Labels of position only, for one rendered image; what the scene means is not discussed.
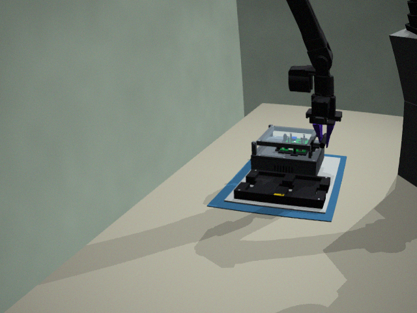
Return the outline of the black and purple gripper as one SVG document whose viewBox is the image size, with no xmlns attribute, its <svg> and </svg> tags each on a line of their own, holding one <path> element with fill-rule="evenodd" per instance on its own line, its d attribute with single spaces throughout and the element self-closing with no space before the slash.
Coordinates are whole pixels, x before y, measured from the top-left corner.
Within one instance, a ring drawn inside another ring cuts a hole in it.
<svg viewBox="0 0 417 313">
<path fill-rule="evenodd" d="M 319 94 L 319 93 L 315 93 L 315 95 L 320 96 L 320 97 L 322 96 L 322 94 Z M 334 94 L 325 95 L 325 96 L 326 97 L 333 97 Z M 314 130 L 317 134 L 317 137 L 318 137 L 319 143 L 320 143 L 322 138 L 323 138 L 323 125 L 316 125 L 316 123 L 313 122 L 313 117 L 311 116 L 311 108 L 309 108 L 308 111 L 306 112 L 306 118 L 309 118 L 309 123 L 313 123 Z M 335 125 L 336 121 L 340 122 L 341 118 L 342 118 L 342 112 L 340 112 L 340 111 L 336 111 L 335 117 L 328 116 L 328 122 L 327 122 L 327 124 L 325 124 L 325 125 L 327 125 L 327 127 L 326 127 L 326 148 L 328 148 L 328 143 L 329 143 L 329 140 L 330 140 L 329 138 L 330 138 L 330 135 L 333 131 L 334 125 Z M 320 133 L 320 126 L 321 126 L 321 133 Z"/>
</svg>

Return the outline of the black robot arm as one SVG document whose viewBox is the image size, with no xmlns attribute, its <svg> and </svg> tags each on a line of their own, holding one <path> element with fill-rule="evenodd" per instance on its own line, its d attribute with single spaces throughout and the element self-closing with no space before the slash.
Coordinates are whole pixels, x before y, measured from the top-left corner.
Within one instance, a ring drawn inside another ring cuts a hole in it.
<svg viewBox="0 0 417 313">
<path fill-rule="evenodd" d="M 302 34 L 312 64 L 307 66 L 292 66 L 289 69 L 289 90 L 310 93 L 313 89 L 314 76 L 315 93 L 322 94 L 322 96 L 312 94 L 311 116 L 313 116 L 314 123 L 324 125 L 327 124 L 328 116 L 335 117 L 336 114 L 336 96 L 325 96 L 334 94 L 334 76 L 329 74 L 332 66 L 333 53 L 319 25 L 310 1 L 286 1 Z M 405 27 L 407 31 L 417 35 L 417 0 L 407 2 L 410 13 L 407 14 L 409 23 L 406 23 Z M 326 45 L 328 48 L 326 48 Z"/>
</svg>

